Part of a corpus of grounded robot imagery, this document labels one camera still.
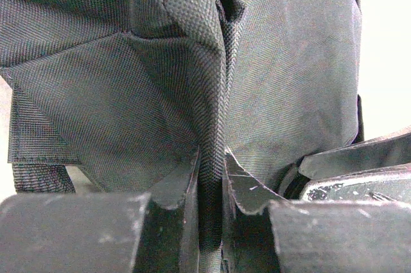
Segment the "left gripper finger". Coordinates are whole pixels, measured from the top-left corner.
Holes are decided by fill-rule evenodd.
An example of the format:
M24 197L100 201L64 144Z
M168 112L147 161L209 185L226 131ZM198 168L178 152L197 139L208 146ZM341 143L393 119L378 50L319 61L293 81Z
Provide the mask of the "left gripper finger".
M286 200L227 152L226 272L409 272L410 205Z
M146 193L76 194L58 164L14 164L1 203L2 272L197 272L193 152Z

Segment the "black student backpack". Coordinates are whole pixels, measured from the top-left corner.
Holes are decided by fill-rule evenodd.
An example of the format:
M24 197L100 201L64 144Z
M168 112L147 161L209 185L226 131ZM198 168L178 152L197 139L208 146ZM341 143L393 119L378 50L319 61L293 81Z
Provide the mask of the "black student backpack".
M197 272L225 272L226 153L280 196L362 140L360 30L358 0L1 0L9 161L133 194L199 152Z

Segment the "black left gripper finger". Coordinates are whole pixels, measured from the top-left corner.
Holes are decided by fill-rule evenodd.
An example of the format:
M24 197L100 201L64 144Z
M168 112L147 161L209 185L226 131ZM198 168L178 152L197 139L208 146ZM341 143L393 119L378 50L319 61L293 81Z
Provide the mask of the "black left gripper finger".
M410 132L306 156L279 186L288 199L410 202Z

